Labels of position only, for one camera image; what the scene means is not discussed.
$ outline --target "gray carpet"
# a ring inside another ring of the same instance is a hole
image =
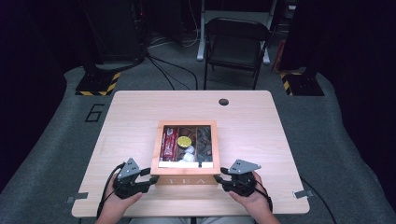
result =
[[[270,58],[276,54],[275,40]],[[204,63],[196,61],[198,44],[182,48],[166,44],[150,48],[151,55],[190,69],[203,87]],[[108,64],[115,67],[120,64]],[[194,89],[190,73],[161,63],[174,78]],[[221,69],[217,73],[227,72]],[[82,68],[65,74],[67,91],[46,131],[0,195],[0,223],[78,223],[72,217],[73,204],[65,203],[78,192],[96,139],[112,97],[76,96],[75,87],[84,75]],[[338,223],[396,223],[396,215],[385,199],[375,174],[361,160],[344,126],[331,83],[318,75],[323,97],[288,96],[279,74],[263,65],[258,90],[273,94],[298,171],[332,210]],[[173,79],[176,90],[186,87]],[[210,90],[244,89],[208,83]],[[169,90],[164,76],[149,60],[122,72],[115,91]],[[92,105],[103,111],[98,122],[84,122]],[[304,215],[276,215],[282,223],[332,223],[319,196],[308,199],[310,211]],[[84,218],[82,223],[93,223]]]

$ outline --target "hand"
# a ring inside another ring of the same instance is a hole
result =
[[[132,204],[136,203],[143,195],[143,193],[138,192],[136,195],[131,196],[126,199],[119,198],[113,191],[113,183],[116,179],[117,175],[113,175],[108,187],[106,189],[106,197],[110,195],[105,201],[105,204],[102,209],[102,213],[99,218],[96,220],[96,224],[106,223],[106,224],[115,224],[122,218],[126,209],[128,209]]]
[[[252,172],[257,182],[262,184],[262,178],[256,173]],[[256,189],[265,192],[260,184],[256,184]],[[230,196],[238,203],[242,204],[247,212],[260,224],[279,223],[276,217],[270,211],[267,200],[259,192],[254,191],[250,196],[244,197],[230,191]]]

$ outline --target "wooden table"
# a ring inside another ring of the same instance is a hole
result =
[[[219,104],[225,98],[229,104]],[[75,217],[95,217],[111,171],[130,157],[141,169],[151,165],[159,120],[216,120],[220,165],[236,159],[262,166],[257,173],[273,199],[275,214],[308,212],[290,147],[269,91],[118,91],[114,95],[79,189]],[[149,176],[137,178],[137,182]],[[151,186],[125,213],[127,217],[246,216],[221,185]]]

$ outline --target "open box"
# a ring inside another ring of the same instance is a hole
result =
[[[151,163],[157,184],[217,184],[219,141],[214,120],[162,120]]]

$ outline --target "yellow lid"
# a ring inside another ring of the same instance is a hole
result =
[[[191,146],[191,139],[187,136],[181,136],[177,139],[177,144],[181,147]]]

